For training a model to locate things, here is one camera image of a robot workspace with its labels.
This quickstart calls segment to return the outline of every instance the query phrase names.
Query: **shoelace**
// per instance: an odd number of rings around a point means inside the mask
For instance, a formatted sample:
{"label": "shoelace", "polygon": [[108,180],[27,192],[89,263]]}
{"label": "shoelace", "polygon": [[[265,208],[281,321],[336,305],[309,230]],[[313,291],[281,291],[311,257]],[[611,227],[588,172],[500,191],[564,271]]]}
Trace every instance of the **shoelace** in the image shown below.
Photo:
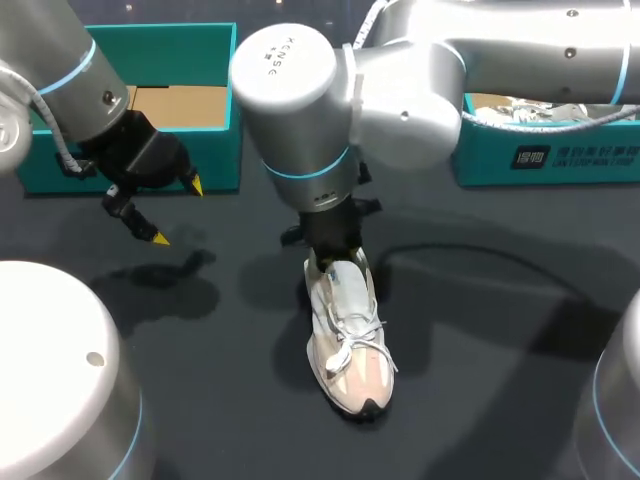
{"label": "shoelace", "polygon": [[[341,342],[340,350],[334,355],[331,355],[327,359],[327,363],[325,368],[328,372],[337,374],[340,373],[349,363],[351,362],[351,356],[353,350],[356,348],[366,348],[370,347],[377,351],[379,351],[389,362],[391,368],[393,368],[394,372],[398,371],[396,364],[393,362],[391,358],[391,353],[387,349],[387,347],[378,345],[373,341],[375,334],[378,330],[382,328],[384,322],[381,322],[377,319],[376,313],[378,311],[378,302],[374,300],[373,303],[373,312],[371,314],[363,314],[363,313],[352,313],[345,317],[342,321],[336,321],[333,314],[333,305],[329,305],[329,320],[331,325],[338,331],[338,341]],[[345,328],[346,321],[353,318],[362,318],[364,319],[369,328],[363,330],[362,332],[352,333],[349,332]]]}
{"label": "shoelace", "polygon": [[518,123],[539,122],[547,116],[550,115],[537,108],[516,108],[513,111],[513,119]]}

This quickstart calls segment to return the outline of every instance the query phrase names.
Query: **sneaker upper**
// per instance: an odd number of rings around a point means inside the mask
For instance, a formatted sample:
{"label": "sneaker upper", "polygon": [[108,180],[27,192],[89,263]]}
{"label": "sneaker upper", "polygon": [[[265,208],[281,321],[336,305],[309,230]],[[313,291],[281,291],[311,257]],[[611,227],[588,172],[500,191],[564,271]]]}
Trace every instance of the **sneaker upper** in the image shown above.
{"label": "sneaker upper", "polygon": [[313,309],[310,360],[327,394],[343,409],[357,413],[367,400],[386,406],[395,365],[385,346],[364,253],[360,250],[354,260],[335,261],[322,273],[312,254],[305,276]]}

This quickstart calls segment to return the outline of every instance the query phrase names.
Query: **black tabletop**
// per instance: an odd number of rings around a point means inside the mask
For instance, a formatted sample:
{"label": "black tabletop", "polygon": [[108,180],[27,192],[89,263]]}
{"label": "black tabletop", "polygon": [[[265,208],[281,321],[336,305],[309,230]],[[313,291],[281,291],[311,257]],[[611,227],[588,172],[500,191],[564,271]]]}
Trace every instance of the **black tabletop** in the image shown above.
{"label": "black tabletop", "polygon": [[[305,22],[336,45],[364,0],[73,0],[85,23]],[[246,142],[239,194],[143,197],[173,245],[134,241],[99,198],[24,199],[0,181],[0,258],[77,276],[131,350],[155,419],[156,480],[577,480],[571,425],[640,285],[636,187],[463,190],[449,165],[370,165],[357,192],[400,369],[373,426],[327,405],[305,355],[306,251]]]}

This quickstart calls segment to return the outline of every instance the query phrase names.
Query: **white cylindrical robot base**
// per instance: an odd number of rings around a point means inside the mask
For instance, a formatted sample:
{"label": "white cylindrical robot base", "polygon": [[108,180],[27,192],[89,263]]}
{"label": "white cylindrical robot base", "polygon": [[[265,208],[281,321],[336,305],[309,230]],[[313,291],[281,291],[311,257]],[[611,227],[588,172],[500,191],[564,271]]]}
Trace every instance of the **white cylindrical robot base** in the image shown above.
{"label": "white cylindrical robot base", "polygon": [[587,480],[640,478],[640,295],[617,326],[585,388],[574,441]]}
{"label": "white cylindrical robot base", "polygon": [[98,297],[27,262],[0,262],[0,294],[0,479],[149,480],[147,406]]}

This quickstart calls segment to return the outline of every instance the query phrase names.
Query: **black shoe sole edge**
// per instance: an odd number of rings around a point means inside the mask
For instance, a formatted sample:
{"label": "black shoe sole edge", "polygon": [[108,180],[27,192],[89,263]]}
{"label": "black shoe sole edge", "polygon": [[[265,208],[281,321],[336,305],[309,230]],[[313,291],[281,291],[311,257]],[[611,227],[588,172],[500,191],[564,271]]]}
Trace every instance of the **black shoe sole edge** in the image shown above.
{"label": "black shoe sole edge", "polygon": [[391,405],[391,402],[389,402],[389,404],[387,404],[385,408],[382,408],[378,406],[375,401],[368,399],[364,402],[364,405],[362,406],[362,410],[360,410],[360,412],[350,413],[336,405],[326,393],[324,394],[324,396],[329,402],[329,405],[331,405],[331,408],[333,408],[333,410],[336,411],[338,415],[340,415],[345,420],[349,420],[358,424],[373,423],[380,417],[383,417],[389,411],[389,407]]}

